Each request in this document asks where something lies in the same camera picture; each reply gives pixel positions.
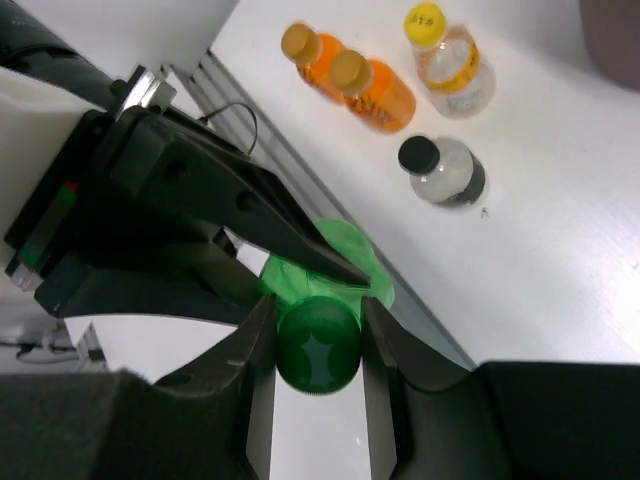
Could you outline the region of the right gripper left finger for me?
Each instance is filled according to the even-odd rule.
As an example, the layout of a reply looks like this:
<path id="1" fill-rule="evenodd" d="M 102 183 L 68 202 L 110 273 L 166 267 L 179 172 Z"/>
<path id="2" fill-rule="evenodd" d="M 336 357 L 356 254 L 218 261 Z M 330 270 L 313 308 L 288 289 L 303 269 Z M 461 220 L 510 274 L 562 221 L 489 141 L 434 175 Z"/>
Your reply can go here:
<path id="1" fill-rule="evenodd" d="M 265 479 L 270 473 L 277 301 L 149 384 L 115 373 L 5 375 L 5 479 Z"/>

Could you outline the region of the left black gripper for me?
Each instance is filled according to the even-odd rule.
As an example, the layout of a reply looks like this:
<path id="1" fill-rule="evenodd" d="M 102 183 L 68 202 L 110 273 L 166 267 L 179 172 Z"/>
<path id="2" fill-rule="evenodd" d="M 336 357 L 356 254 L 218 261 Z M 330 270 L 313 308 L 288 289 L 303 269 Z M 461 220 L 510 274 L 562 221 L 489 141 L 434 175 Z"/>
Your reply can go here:
<path id="1" fill-rule="evenodd" d="M 223 230 L 216 180 L 196 160 L 234 148 L 141 107 L 84 114 L 4 237 L 3 271 L 52 316 L 149 314 L 237 325 L 257 277 Z"/>

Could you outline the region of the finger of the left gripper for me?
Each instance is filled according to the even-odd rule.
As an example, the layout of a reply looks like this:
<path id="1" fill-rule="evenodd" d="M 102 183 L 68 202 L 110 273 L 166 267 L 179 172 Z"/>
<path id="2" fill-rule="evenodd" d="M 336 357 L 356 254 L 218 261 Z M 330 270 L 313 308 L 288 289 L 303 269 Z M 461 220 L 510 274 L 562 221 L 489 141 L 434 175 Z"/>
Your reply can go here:
<path id="1" fill-rule="evenodd" d="M 369 276 L 334 249 L 282 181 L 198 121 L 143 107 L 124 112 L 142 155 L 124 165 L 125 185 L 170 215 L 216 224 L 332 280 L 367 286 Z"/>

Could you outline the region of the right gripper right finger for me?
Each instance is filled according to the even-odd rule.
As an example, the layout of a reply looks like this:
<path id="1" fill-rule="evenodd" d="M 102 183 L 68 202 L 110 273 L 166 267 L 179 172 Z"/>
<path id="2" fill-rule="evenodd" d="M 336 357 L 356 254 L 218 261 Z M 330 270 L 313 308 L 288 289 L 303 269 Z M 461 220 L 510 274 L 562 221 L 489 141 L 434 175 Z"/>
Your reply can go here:
<path id="1" fill-rule="evenodd" d="M 375 479 L 635 479 L 635 365 L 491 361 L 468 370 L 362 302 Z"/>

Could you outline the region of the green plastic bottle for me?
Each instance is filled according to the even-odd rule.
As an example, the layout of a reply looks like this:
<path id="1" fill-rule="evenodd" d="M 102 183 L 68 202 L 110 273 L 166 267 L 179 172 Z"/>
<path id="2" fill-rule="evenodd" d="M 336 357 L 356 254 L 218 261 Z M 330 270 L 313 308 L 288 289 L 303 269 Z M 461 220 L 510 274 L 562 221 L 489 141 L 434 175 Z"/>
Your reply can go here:
<path id="1" fill-rule="evenodd" d="M 368 237 L 353 224 L 324 218 L 316 227 L 328 243 L 370 277 L 368 287 L 323 277 L 283 258 L 269 256 L 260 280 L 278 297 L 276 364 L 292 388 L 311 395 L 343 389 L 355 376 L 362 352 L 361 300 L 395 300 L 390 274 Z"/>

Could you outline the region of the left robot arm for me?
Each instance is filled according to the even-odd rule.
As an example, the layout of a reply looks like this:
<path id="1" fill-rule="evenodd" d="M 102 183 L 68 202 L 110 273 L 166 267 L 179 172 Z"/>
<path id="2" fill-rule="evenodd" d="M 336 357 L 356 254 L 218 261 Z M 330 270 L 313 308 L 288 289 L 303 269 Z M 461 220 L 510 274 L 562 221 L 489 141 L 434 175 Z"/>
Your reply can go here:
<path id="1" fill-rule="evenodd" d="M 175 109 L 146 69 L 113 80 L 1 5 L 1 269 L 51 316 L 241 323 L 262 300 L 232 237 L 368 286 L 281 180 Z"/>

